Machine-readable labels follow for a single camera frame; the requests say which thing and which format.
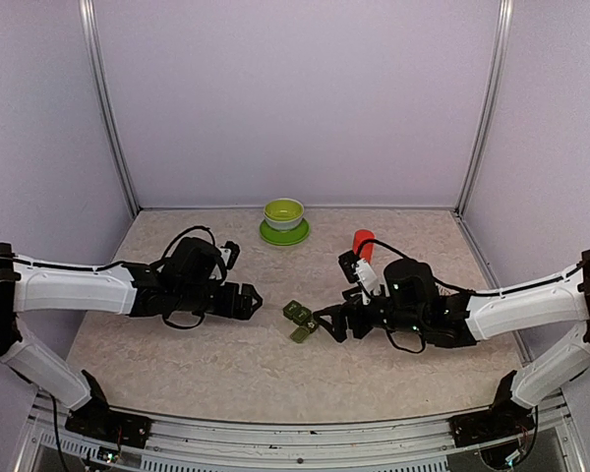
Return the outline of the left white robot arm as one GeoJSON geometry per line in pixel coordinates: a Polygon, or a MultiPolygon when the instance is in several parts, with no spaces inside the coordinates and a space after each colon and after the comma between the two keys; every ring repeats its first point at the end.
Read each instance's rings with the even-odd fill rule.
{"type": "Polygon", "coordinates": [[[54,396],[78,414],[100,438],[111,436],[118,417],[97,380],[73,370],[19,321],[23,312],[97,311],[129,318],[189,313],[247,321],[262,306],[256,288],[227,279],[240,248],[217,246],[196,237],[200,226],[179,233],[153,263],[118,261],[109,265],[67,265],[31,259],[0,243],[0,363],[54,396]]]}

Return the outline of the green weekly pill organizer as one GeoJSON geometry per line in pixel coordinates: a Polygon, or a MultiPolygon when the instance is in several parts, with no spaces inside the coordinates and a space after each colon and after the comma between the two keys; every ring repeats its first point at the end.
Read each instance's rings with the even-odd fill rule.
{"type": "Polygon", "coordinates": [[[313,312],[295,300],[291,300],[282,309],[283,316],[294,323],[296,328],[289,335],[289,338],[295,343],[303,343],[319,327],[319,323],[314,319],[313,312]],[[315,322],[315,329],[308,329],[307,322],[315,322]]]}

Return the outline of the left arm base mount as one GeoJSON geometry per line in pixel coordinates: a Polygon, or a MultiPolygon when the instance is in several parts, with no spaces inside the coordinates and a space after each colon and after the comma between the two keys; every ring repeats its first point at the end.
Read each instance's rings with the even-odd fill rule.
{"type": "Polygon", "coordinates": [[[69,413],[65,428],[87,438],[144,449],[151,424],[151,419],[142,415],[109,408],[82,408],[69,413]]]}

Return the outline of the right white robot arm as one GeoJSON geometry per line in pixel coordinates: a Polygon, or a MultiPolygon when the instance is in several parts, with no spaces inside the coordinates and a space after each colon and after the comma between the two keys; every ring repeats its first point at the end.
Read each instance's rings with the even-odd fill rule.
{"type": "Polygon", "coordinates": [[[338,261],[354,289],[341,304],[313,313],[337,342],[361,339],[372,329],[386,335],[414,331],[423,346],[469,347],[495,336],[560,322],[573,324],[531,364],[501,379],[483,426],[506,435],[549,393],[590,367],[590,250],[576,265],[530,282],[488,291],[446,283],[431,267],[393,249],[397,258],[378,277],[359,250],[338,261]]]}

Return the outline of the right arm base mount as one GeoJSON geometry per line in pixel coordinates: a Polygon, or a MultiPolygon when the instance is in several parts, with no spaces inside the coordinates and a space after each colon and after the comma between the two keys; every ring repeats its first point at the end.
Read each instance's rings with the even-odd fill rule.
{"type": "Polygon", "coordinates": [[[455,415],[448,420],[456,447],[486,443],[533,430],[536,426],[530,412],[498,413],[491,410],[455,415]]]}

